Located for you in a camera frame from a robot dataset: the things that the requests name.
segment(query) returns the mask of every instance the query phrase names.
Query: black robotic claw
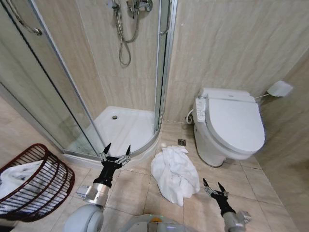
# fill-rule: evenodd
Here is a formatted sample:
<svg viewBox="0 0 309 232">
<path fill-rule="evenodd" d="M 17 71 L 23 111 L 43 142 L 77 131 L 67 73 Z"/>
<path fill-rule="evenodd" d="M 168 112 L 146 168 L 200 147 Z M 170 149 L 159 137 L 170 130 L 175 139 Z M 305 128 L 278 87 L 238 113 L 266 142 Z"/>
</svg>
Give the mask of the black robotic claw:
<svg viewBox="0 0 309 232">
<path fill-rule="evenodd" d="M 108 151 L 109 151 L 110 148 L 111 148 L 111 145 L 112 145 L 112 143 L 108 144 L 108 145 L 104 148 L 103 153 L 104 153 L 105 155 L 107 155 Z"/>
<path fill-rule="evenodd" d="M 203 178 L 203 181 L 204 181 L 204 186 L 205 187 L 209 187 L 209 185 L 208 185 L 207 181 L 205 180 L 205 178 Z"/>
<path fill-rule="evenodd" d="M 114 172 L 116 171 L 116 169 L 121 168 L 123 165 L 125 165 L 126 163 L 130 161 L 129 156 L 130 156 L 130 149 L 131 149 L 131 145 L 130 145 L 124 156 L 120 156 L 120 157 L 105 156 L 108 153 L 111 147 L 111 144 L 112 143 L 108 144 L 104 148 L 103 152 L 100 153 L 103 169 L 99 177 L 93 181 L 93 183 L 104 184 L 110 188 L 112 187 L 112 176 L 114 175 Z"/>
<path fill-rule="evenodd" d="M 212 197 L 214 198 L 220 209 L 221 209 L 221 216 L 223 216 L 223 214 L 227 213 L 227 212 L 233 212 L 236 213 L 234 209 L 232 209 L 232 207 L 228 204 L 227 202 L 227 195 L 228 192 L 225 190 L 225 188 L 218 182 L 219 188 L 221 191 L 217 191 L 217 190 L 213 190 L 207 183 L 207 181 L 205 180 L 205 178 L 203 178 L 204 181 L 204 186 L 205 186 L 205 191 Z"/>
</svg>

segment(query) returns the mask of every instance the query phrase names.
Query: toilet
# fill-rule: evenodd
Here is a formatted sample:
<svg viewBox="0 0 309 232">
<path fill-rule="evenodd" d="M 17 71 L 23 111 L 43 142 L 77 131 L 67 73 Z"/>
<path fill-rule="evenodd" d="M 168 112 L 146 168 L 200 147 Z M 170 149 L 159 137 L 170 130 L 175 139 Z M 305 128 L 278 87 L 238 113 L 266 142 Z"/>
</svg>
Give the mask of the toilet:
<svg viewBox="0 0 309 232">
<path fill-rule="evenodd" d="M 220 167 L 226 158 L 245 160 L 263 146 L 259 107 L 247 91 L 203 88 L 197 99 L 194 136 L 198 154 L 209 166 Z"/>
</svg>

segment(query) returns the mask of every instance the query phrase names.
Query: beige tiled floor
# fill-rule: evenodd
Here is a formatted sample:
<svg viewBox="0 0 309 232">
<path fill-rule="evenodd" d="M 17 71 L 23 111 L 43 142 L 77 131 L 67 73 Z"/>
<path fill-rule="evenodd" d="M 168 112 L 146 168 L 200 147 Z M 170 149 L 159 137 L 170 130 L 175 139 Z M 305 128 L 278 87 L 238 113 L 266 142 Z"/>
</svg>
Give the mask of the beige tiled floor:
<svg viewBox="0 0 309 232">
<path fill-rule="evenodd" d="M 202 178 L 217 189 L 217 182 L 229 191 L 229 203 L 236 210 L 246 210 L 252 215 L 248 232 L 298 231 L 282 206 L 277 194 L 254 157 L 241 162 L 227 160 L 220 168 L 207 166 L 198 156 L 191 125 L 164 122 L 157 152 L 168 145 L 177 145 L 177 139 L 186 140 L 189 158 Z M 115 172 L 112 189 L 104 210 L 104 232 L 118 231 L 130 218 L 140 214 L 162 214 L 179 223 L 185 223 L 201 232 L 223 232 L 224 222 L 216 201 L 203 189 L 179 207 L 162 197 L 155 179 L 150 174 L 153 157 L 144 163 Z M 85 204 L 75 191 L 80 185 L 91 185 L 100 170 L 71 166 L 76 174 L 73 192 L 51 215 L 33 223 L 18 223 L 14 232 L 60 232 L 68 216 Z"/>
</svg>

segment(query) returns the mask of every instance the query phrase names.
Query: toilet seat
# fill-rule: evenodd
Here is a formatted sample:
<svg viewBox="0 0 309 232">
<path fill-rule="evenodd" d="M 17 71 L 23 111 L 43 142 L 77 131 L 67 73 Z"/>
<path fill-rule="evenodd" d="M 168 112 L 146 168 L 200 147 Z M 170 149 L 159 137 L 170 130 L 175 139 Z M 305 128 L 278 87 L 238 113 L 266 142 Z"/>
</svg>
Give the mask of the toilet seat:
<svg viewBox="0 0 309 232">
<path fill-rule="evenodd" d="M 210 98 L 205 108 L 205 126 L 226 148 L 252 154 L 263 146 L 265 132 L 256 103 Z"/>
</svg>

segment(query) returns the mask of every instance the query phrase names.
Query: glass shower door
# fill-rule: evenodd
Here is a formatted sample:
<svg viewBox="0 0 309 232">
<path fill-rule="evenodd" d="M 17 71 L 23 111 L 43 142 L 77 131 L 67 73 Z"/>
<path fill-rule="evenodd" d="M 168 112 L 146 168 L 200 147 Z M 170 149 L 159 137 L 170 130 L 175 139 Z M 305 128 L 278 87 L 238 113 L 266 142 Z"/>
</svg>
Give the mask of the glass shower door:
<svg viewBox="0 0 309 232">
<path fill-rule="evenodd" d="M 168 58 L 170 42 L 170 20 L 173 14 L 173 0 L 160 1 L 160 23 L 157 55 L 157 86 L 155 99 L 155 130 L 158 130 L 163 120 L 165 92 L 168 79 Z"/>
<path fill-rule="evenodd" d="M 97 156 L 102 144 L 90 143 L 8 8 L 2 1 L 1 4 L 0 84 L 5 90 L 2 94 L 9 93 L 22 105 L 63 151 Z"/>
</svg>

